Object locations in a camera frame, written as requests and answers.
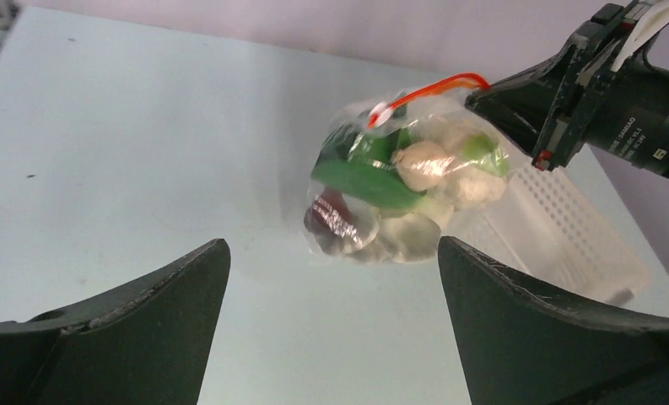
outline table surface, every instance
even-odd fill
[[[0,54],[0,321],[224,237],[201,403],[470,403],[436,263],[323,264],[300,233],[332,114],[439,78],[27,8]],[[669,316],[669,278],[589,149],[568,173],[653,273],[626,306]]]

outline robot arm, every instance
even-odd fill
[[[467,99],[540,170],[585,143],[669,178],[669,71],[647,51],[669,24],[669,0],[607,4],[554,57]]]

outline clear plastic bag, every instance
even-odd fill
[[[349,105],[311,171],[305,228],[356,262],[434,257],[453,215],[500,199],[511,163],[500,132],[466,110],[480,80],[453,77]]]

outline red drawstring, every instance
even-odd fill
[[[457,87],[487,90],[490,88],[490,84],[488,84],[485,78],[481,77],[481,75],[477,73],[458,73],[437,83],[430,84],[422,89],[418,89],[412,93],[406,94],[402,98],[395,100],[389,105],[378,105],[370,113],[369,128],[377,126],[376,124],[380,118],[385,118],[383,122],[386,122],[389,117],[391,117],[391,114],[395,109],[417,99],[418,97],[440,95],[450,89]]]

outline wall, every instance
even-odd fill
[[[22,0],[75,13],[491,80],[554,54],[605,0]],[[669,271],[669,181],[599,153]]]

